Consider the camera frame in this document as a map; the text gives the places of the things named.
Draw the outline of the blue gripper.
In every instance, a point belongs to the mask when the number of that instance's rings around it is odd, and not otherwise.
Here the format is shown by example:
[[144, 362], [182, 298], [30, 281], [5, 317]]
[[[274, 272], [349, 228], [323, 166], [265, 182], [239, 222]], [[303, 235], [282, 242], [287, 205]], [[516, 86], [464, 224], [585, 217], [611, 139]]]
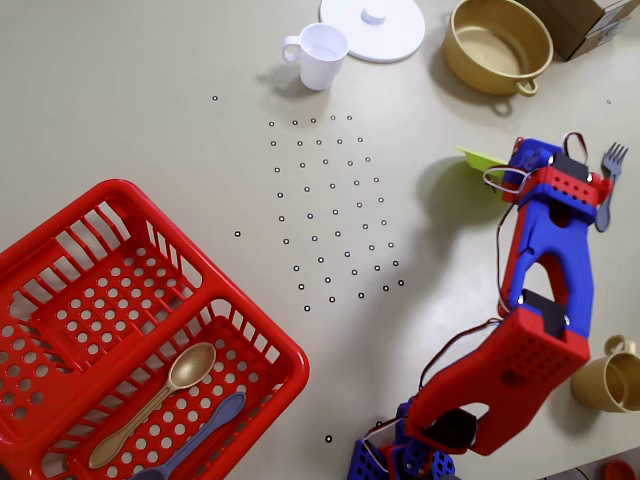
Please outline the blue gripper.
[[556, 153], [563, 153], [561, 146], [549, 144], [538, 139], [527, 138], [516, 140], [510, 157], [511, 166], [519, 169], [507, 169], [503, 174], [501, 187], [502, 199], [508, 203], [516, 203], [523, 182], [523, 171], [528, 173], [549, 165], [549, 159]]

